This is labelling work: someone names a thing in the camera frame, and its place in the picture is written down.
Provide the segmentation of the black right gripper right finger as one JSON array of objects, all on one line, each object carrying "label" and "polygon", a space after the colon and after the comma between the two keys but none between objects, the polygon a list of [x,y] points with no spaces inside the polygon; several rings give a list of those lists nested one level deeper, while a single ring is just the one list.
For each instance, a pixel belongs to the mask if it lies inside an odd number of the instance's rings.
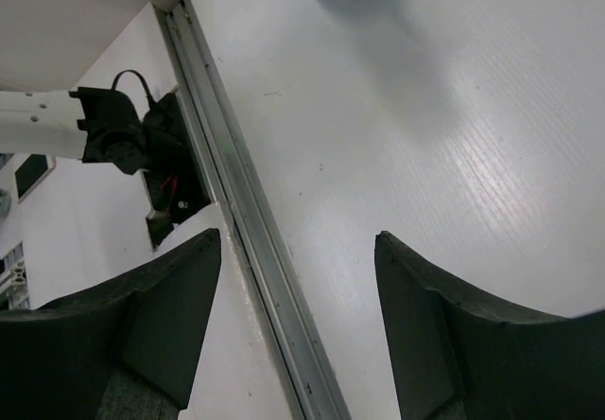
[{"label": "black right gripper right finger", "polygon": [[375,276],[404,419],[600,419],[604,314],[520,306],[375,239]]}]

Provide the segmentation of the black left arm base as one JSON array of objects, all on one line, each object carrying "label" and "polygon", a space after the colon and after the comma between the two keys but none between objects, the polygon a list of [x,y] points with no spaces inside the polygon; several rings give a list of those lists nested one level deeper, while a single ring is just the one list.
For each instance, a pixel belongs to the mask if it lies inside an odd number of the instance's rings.
[{"label": "black left arm base", "polygon": [[139,79],[148,111],[142,122],[134,126],[135,133],[118,137],[104,149],[104,154],[122,172],[142,173],[151,205],[146,217],[147,231],[152,248],[158,249],[178,225],[211,200],[199,176],[176,95],[168,93],[154,99],[145,78],[133,69],[114,77],[114,90],[126,74]]}]

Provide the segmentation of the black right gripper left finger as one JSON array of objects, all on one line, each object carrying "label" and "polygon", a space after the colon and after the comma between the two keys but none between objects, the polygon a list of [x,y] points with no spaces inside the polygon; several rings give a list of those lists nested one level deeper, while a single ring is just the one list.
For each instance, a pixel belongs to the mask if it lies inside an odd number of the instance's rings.
[{"label": "black right gripper left finger", "polygon": [[5,419],[175,419],[189,404],[221,268],[210,228],[146,264],[1,315]]}]

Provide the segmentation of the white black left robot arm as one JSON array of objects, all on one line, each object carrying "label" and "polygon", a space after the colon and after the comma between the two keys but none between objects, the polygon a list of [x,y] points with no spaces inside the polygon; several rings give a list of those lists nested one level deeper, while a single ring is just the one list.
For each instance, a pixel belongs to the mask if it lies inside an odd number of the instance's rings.
[{"label": "white black left robot arm", "polygon": [[128,96],[113,89],[3,91],[1,151],[111,163],[132,175],[147,164],[147,135]]}]

